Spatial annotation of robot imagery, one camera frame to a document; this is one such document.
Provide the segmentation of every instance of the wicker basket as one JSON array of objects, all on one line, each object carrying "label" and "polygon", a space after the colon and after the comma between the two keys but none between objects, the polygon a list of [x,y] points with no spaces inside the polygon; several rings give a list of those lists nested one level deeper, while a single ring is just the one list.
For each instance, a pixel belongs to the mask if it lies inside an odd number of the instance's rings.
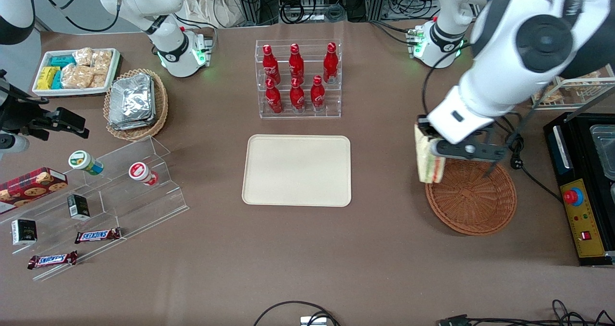
[{"label": "wicker basket", "polygon": [[442,182],[426,184],[429,205],[446,225],[466,235],[494,234],[517,209],[517,193],[501,166],[488,177],[490,163],[447,159]]},{"label": "wicker basket", "polygon": [[[138,68],[136,70],[130,70],[125,74],[121,74],[117,77],[117,79],[132,77],[140,73],[148,74],[154,80],[154,97],[156,98],[156,116],[158,119],[152,126],[137,127],[136,129],[124,131],[113,129],[110,125],[107,125],[107,131],[119,139],[136,141],[144,138],[145,136],[154,136],[160,131],[160,129],[162,129],[164,122],[167,120],[167,113],[169,113],[169,98],[167,97],[167,90],[162,84],[160,77],[158,77],[155,72]],[[107,122],[109,122],[110,96],[111,88],[109,88],[105,94],[105,107],[103,107],[103,116],[105,116]]]}]

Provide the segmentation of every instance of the red switch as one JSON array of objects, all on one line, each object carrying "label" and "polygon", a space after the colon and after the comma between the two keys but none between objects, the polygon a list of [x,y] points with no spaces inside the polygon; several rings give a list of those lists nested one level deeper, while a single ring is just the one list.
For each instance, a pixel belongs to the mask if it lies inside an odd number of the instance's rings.
[{"label": "red switch", "polygon": [[578,201],[578,194],[574,190],[567,190],[564,192],[564,201],[569,205]]}]

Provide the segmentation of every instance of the red aluminum bottle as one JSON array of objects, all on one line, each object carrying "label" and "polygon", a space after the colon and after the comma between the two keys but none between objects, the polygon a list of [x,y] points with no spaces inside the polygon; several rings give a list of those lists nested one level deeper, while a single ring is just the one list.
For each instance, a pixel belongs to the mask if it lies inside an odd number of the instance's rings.
[{"label": "red aluminum bottle", "polygon": [[280,68],[277,65],[277,59],[271,52],[270,45],[263,45],[263,68],[267,78],[275,81],[275,85],[279,85],[282,80],[280,77]]},{"label": "red aluminum bottle", "polygon": [[302,85],[305,67],[303,67],[303,57],[299,54],[299,45],[296,43],[290,45],[290,59],[288,59],[288,65],[290,66],[290,77],[296,78],[299,84]]},{"label": "red aluminum bottle", "polygon": [[325,87],[322,85],[322,78],[318,75],[314,76],[314,83],[310,89],[312,98],[312,107],[314,112],[322,112],[325,109]]},{"label": "red aluminum bottle", "polygon": [[325,56],[324,67],[325,72],[322,74],[322,78],[325,83],[329,85],[337,83],[338,81],[338,63],[340,59],[338,58],[338,54],[335,52],[337,46],[335,43],[330,42],[327,45],[327,56]]},{"label": "red aluminum bottle", "polygon": [[271,111],[273,111],[275,115],[282,113],[282,111],[284,111],[284,105],[280,97],[280,91],[275,87],[274,80],[268,78],[265,81],[265,85],[267,86],[265,96],[267,97],[267,104],[271,107]]},{"label": "red aluminum bottle", "polygon": [[301,89],[301,83],[297,78],[290,80],[290,103],[293,105],[293,112],[295,114],[301,114],[305,112],[306,107],[303,101],[303,89]]}]

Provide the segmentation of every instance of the brown tablecloth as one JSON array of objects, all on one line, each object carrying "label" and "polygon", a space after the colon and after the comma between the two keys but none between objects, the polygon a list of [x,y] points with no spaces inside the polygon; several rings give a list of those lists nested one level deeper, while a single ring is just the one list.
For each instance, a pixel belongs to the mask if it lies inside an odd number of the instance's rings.
[{"label": "brown tablecloth", "polygon": [[[413,26],[409,22],[400,26]],[[551,300],[597,315],[615,305],[609,269],[580,268],[562,206],[523,173],[510,225],[473,238],[435,217],[418,181],[413,122],[427,68],[369,24],[276,25],[221,30],[211,67],[170,76],[145,34],[43,33],[43,50],[120,50],[122,72],[149,68],[167,87],[169,119],[156,138],[190,210],[45,282],[0,234],[0,324],[250,325],[283,300],[306,300],[344,325],[432,325],[437,319],[551,317]],[[256,39],[343,38],[343,114],[336,120],[261,120]],[[469,52],[432,77],[433,107],[471,65]],[[48,166],[68,170],[76,149],[103,155],[127,142],[105,130],[103,98],[52,100],[86,118],[90,139],[51,133],[6,155],[2,179]],[[524,132],[525,164],[555,190],[536,115]],[[352,202],[345,208],[250,206],[241,199],[254,134],[345,135],[352,145]],[[307,307],[272,311],[263,325],[297,325]]]}]

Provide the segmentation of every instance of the red cookie box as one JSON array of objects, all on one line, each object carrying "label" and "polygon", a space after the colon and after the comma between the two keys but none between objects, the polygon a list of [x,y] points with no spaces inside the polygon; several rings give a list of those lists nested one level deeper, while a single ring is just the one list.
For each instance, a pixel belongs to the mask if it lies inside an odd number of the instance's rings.
[{"label": "red cookie box", "polygon": [[66,188],[68,179],[63,173],[41,167],[21,177],[0,184],[0,214]]}]

